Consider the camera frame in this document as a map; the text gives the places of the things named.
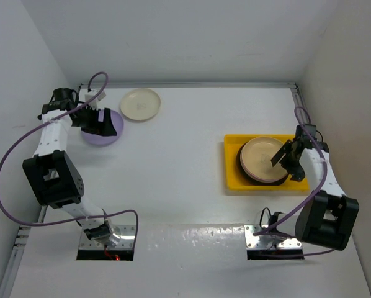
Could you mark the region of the orange plastic plate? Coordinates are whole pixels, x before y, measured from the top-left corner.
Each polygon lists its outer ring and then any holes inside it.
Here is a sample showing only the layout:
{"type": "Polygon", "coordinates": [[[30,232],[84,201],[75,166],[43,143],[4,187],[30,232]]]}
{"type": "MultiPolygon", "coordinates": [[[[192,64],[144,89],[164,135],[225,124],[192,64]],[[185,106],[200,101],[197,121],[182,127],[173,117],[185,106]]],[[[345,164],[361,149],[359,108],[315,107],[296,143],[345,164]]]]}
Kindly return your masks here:
{"type": "Polygon", "coordinates": [[[285,169],[271,165],[271,158],[284,143],[273,137],[256,137],[244,144],[241,164],[248,175],[263,181],[275,181],[284,177],[285,169]]]}

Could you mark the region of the pink plastic plate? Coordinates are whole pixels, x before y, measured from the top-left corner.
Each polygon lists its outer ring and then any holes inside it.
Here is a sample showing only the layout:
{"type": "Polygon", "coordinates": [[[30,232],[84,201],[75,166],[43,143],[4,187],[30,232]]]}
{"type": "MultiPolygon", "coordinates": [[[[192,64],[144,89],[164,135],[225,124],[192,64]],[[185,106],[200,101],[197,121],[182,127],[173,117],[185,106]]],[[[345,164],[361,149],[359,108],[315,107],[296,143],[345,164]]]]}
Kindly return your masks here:
{"type": "Polygon", "coordinates": [[[250,175],[248,175],[247,172],[245,172],[245,170],[243,169],[243,166],[241,164],[241,151],[242,151],[243,147],[241,147],[238,152],[237,152],[237,156],[236,156],[236,166],[237,166],[237,169],[238,171],[240,172],[241,176],[248,181],[248,183],[250,184],[253,184],[253,185],[257,185],[257,186],[279,186],[281,184],[283,184],[286,179],[288,178],[289,174],[286,174],[284,177],[280,178],[280,179],[277,179],[275,181],[263,181],[261,179],[256,179],[250,175]]]}

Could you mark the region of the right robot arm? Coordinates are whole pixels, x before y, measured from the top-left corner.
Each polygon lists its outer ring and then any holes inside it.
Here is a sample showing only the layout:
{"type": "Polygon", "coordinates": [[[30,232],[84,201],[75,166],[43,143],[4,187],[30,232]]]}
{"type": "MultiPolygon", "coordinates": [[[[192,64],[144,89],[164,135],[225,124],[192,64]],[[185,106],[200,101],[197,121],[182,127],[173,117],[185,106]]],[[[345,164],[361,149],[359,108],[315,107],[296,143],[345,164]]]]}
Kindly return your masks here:
{"type": "Polygon", "coordinates": [[[295,221],[292,233],[301,242],[342,251],[351,237],[359,212],[356,199],[346,196],[329,162],[329,148],[316,139],[316,126],[296,127],[293,140],[287,140],[271,159],[280,164],[290,179],[308,180],[311,196],[295,221]]]}

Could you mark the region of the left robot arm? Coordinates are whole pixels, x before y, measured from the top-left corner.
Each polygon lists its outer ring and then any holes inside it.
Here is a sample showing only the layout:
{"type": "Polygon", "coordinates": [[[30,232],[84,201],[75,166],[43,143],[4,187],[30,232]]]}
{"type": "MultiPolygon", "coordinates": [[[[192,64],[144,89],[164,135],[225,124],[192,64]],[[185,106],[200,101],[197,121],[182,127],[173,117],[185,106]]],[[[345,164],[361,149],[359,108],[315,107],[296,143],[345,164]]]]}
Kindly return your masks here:
{"type": "Polygon", "coordinates": [[[122,116],[98,102],[105,92],[90,89],[83,101],[70,88],[54,90],[51,101],[44,104],[39,119],[44,124],[38,147],[22,168],[42,206],[60,209],[76,219],[87,238],[105,246],[115,246],[120,235],[106,212],[85,196],[81,174],[66,149],[72,127],[79,127],[85,141],[107,146],[119,139],[124,122],[122,116]]]}

